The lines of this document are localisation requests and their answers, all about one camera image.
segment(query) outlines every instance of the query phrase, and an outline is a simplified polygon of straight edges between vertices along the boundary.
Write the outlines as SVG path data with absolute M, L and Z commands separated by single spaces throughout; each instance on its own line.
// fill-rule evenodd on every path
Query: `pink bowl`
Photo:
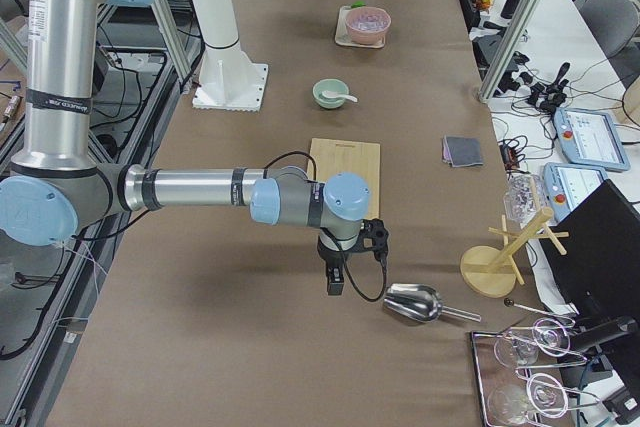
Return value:
M 373 45 L 387 34 L 391 17 L 377 7 L 356 7 L 345 19 L 349 37 L 357 44 Z

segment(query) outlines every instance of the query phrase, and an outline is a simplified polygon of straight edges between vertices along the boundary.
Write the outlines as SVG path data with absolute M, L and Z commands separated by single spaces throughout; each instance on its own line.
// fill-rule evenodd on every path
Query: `metal scoop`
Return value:
M 443 305 L 438 291 L 423 284 L 392 284 L 383 302 L 389 309 L 418 322 L 430 322 L 440 315 L 482 321 L 478 314 Z

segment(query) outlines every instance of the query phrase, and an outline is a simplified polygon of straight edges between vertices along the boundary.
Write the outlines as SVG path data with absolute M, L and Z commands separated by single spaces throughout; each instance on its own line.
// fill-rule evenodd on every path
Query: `chair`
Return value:
M 607 58 L 629 43 L 640 24 L 638 11 L 630 0 L 587 0 L 580 15 Z

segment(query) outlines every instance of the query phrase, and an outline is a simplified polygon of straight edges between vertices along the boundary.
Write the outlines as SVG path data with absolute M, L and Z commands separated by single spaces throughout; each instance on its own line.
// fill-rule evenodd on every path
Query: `small container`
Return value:
M 374 45 L 387 34 L 391 16 L 377 7 L 357 7 L 347 13 L 345 25 L 349 37 L 355 43 Z
M 330 90 L 338 94 L 348 94 L 349 86 L 338 79 L 322 79 L 313 86 L 313 98 L 323 109 L 337 109 L 344 104 L 345 99 L 328 99 L 322 95 L 322 91 Z

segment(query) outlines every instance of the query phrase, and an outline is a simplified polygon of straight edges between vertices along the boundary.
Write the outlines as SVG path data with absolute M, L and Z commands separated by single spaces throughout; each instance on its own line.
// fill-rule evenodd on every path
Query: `small green bowl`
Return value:
M 337 109 L 344 104 L 344 99 L 327 99 L 323 97 L 323 90 L 331 90 L 339 94 L 348 94 L 349 87 L 347 84 L 338 79 L 322 79 L 313 86 L 313 98 L 316 103 L 323 109 Z

